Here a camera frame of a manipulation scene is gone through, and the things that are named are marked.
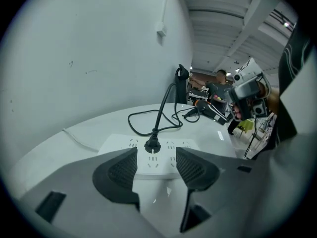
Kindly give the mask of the white wall junction box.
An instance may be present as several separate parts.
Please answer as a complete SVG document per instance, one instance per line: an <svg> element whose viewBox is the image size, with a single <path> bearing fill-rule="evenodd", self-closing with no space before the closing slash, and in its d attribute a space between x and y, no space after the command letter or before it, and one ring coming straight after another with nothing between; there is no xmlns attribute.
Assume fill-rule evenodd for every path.
<svg viewBox="0 0 317 238"><path fill-rule="evenodd" d="M157 34L161 37L165 37L167 34L167 27L163 22L158 22L156 27Z"/></svg>

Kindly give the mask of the white power strip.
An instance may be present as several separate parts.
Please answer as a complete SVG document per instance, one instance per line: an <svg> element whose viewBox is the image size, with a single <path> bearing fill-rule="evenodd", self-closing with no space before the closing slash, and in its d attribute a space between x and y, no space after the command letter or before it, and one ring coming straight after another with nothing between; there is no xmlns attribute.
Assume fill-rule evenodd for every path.
<svg viewBox="0 0 317 238"><path fill-rule="evenodd" d="M137 148L137 171L135 179L157 180L178 179L180 174L176 168L176 148L199 150L192 139L160 138L161 145L158 153L149 153L145 150L148 139L140 136L111 134L100 148L98 154L106 154L122 149Z"/></svg>

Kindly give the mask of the person's right forearm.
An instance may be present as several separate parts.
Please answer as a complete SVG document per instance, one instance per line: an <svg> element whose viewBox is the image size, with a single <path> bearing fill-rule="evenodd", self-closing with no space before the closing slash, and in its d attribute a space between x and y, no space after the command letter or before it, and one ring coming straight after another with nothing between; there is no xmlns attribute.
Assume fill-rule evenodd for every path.
<svg viewBox="0 0 317 238"><path fill-rule="evenodd" d="M279 89L272 88L270 94L267 97L268 108L275 115L278 115L278 112L279 112L279 102L280 102L279 95L280 95Z"/></svg>

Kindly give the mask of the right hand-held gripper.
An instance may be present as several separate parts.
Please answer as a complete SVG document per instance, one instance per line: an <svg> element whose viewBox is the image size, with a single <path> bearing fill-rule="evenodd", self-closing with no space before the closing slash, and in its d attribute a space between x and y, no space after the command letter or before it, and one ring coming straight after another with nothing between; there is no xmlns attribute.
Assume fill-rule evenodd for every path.
<svg viewBox="0 0 317 238"><path fill-rule="evenodd" d="M237 120L265 118L269 114L267 97L271 86L263 70L253 58L249 59L234 75L234 85L227 94L233 104Z"/></svg>

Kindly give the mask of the black power plug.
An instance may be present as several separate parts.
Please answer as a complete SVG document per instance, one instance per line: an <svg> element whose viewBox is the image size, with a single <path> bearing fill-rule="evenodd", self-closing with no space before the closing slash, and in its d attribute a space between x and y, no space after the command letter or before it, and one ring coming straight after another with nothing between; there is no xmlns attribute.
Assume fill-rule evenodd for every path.
<svg viewBox="0 0 317 238"><path fill-rule="evenodd" d="M151 134L149 140L146 141L144 147L148 153L156 154L160 151L161 145L160 145L159 140L158 140L158 133L159 133L159 130L157 128L154 128L152 130L152 134Z"/></svg>

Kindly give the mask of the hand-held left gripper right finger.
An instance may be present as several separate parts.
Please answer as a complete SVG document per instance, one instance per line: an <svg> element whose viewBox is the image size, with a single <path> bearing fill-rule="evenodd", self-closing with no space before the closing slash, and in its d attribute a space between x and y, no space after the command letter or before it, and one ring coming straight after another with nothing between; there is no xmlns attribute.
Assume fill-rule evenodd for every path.
<svg viewBox="0 0 317 238"><path fill-rule="evenodd" d="M277 226L269 197L273 151L257 160L176 149L187 187L180 232L187 238L263 238Z"/></svg>

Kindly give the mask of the black hair dryer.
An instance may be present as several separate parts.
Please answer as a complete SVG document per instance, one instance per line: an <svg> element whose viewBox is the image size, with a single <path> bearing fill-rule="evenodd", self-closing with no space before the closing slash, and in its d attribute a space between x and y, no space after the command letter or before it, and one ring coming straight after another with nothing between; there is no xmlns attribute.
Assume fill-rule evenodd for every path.
<svg viewBox="0 0 317 238"><path fill-rule="evenodd" d="M188 120L188 118L193 116L197 116L197 119ZM183 115L184 119L191 123L197 122L200 119L200 116L208 117L221 125L225 125L227 122L225 115L221 114L211 103L204 100L197 100L194 103L194 107Z"/></svg>

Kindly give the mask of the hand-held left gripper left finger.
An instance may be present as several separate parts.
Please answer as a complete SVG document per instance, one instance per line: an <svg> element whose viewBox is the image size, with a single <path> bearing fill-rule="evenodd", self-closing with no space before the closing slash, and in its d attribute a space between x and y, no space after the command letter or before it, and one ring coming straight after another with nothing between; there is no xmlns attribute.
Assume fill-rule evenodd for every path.
<svg viewBox="0 0 317 238"><path fill-rule="evenodd" d="M66 164L29 189L21 203L49 238L175 238L174 185L135 180L136 147Z"/></svg>

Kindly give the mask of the white wall conduit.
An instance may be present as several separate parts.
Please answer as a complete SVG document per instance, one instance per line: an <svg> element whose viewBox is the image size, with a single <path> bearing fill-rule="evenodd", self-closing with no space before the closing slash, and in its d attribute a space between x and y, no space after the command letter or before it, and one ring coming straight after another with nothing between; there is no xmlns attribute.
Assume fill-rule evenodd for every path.
<svg viewBox="0 0 317 238"><path fill-rule="evenodd" d="M165 23L165 14L167 9L167 2L168 0L163 0L163 7L161 12L161 23Z"/></svg>

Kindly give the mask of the yellow-green chair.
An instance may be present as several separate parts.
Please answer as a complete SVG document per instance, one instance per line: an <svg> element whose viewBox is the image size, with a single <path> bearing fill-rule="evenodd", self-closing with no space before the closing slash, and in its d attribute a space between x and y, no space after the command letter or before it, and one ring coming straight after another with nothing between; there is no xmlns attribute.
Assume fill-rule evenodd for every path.
<svg viewBox="0 0 317 238"><path fill-rule="evenodd" d="M252 130L254 126L254 121L250 119L246 119L244 121L239 122L238 128L241 130L241 133L247 133L249 130Z"/></svg>

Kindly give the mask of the black office chair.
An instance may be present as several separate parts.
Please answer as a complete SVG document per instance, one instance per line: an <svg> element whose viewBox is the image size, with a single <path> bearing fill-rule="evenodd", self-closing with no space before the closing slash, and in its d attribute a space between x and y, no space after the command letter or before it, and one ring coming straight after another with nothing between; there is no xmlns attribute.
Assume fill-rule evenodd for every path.
<svg viewBox="0 0 317 238"><path fill-rule="evenodd" d="M179 64L176 72L174 82L176 84L176 102L180 104L187 104L187 80L189 79L189 71Z"/></svg>

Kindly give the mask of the person's black printed shirt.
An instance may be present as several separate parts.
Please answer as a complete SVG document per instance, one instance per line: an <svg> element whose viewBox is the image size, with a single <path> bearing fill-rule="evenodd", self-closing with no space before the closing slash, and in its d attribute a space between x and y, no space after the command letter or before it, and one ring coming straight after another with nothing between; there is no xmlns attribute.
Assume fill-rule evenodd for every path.
<svg viewBox="0 0 317 238"><path fill-rule="evenodd" d="M278 78L280 83L280 93L283 93L296 78L303 67L304 60L312 50L312 46L310 37L303 31L301 23L297 22L279 61ZM275 111L270 109L270 111L276 115L272 133L268 139L267 145L260 152L272 150L280 142L297 134L294 123L285 106L281 103L277 103L276 106L277 108Z"/></svg>

